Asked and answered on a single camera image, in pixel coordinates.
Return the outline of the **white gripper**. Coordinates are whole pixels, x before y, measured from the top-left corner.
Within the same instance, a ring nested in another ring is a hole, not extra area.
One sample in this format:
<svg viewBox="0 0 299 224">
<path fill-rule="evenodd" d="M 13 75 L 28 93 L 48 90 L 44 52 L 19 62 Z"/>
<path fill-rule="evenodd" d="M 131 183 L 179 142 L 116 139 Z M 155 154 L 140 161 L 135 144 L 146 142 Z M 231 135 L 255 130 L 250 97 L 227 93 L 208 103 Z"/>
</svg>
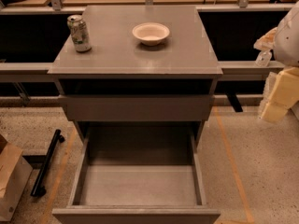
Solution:
<svg viewBox="0 0 299 224">
<path fill-rule="evenodd" d="M 286 66 L 299 66 L 299 2 L 278 26 L 256 40 L 253 47 L 260 51 L 255 64 L 266 67 L 271 58 Z M 271 72 L 265 81 L 259 118 L 276 123 L 299 101 L 299 68 L 287 67 L 278 74 Z"/>
</svg>

